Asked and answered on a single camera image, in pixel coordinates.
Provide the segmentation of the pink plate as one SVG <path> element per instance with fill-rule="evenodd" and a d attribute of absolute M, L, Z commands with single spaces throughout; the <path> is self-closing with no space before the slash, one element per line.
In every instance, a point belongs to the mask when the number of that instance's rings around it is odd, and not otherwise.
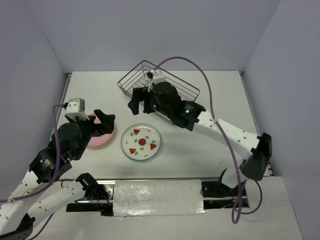
<path fill-rule="evenodd" d="M 93 136 L 87 147 L 90 149 L 96 149 L 96 148 L 101 148 L 104 147 L 108 142 L 111 141 L 111 139 L 113 138 L 113 135 L 116 132 L 116 127 L 114 126 L 113 132 L 112 133 L 108 133 L 108 134 L 104 134 L 101 136 Z"/>

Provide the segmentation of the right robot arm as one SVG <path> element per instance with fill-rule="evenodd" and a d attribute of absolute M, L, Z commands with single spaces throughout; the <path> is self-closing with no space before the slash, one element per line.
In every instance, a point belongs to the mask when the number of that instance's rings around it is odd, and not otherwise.
<path fill-rule="evenodd" d="M 234 170 L 225 169 L 217 184 L 218 192 L 228 196 L 235 187 L 246 180 L 261 181 L 272 156 L 272 137 L 247 132 L 205 109 L 202 105 L 181 99 L 177 89 L 163 81 L 152 87 L 136 87 L 128 107 L 134 115 L 139 113 L 143 103 L 145 114 L 159 113 L 167 117 L 175 126 L 190 132 L 205 135 L 241 156 L 241 161 L 233 161 Z"/>

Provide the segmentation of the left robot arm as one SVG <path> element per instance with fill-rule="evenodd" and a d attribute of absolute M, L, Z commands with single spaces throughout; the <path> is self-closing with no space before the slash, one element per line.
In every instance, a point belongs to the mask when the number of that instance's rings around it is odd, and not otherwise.
<path fill-rule="evenodd" d="M 53 128 L 48 146 L 38 152 L 23 180 L 0 206 L 0 238 L 26 240 L 43 219 L 50 219 L 60 208 L 83 198 L 109 199 L 108 192 L 90 173 L 82 173 L 61 191 L 39 200 L 41 194 L 72 168 L 91 138 L 113 133 L 115 115 L 94 110 L 93 115 L 66 114 L 68 122 Z"/>

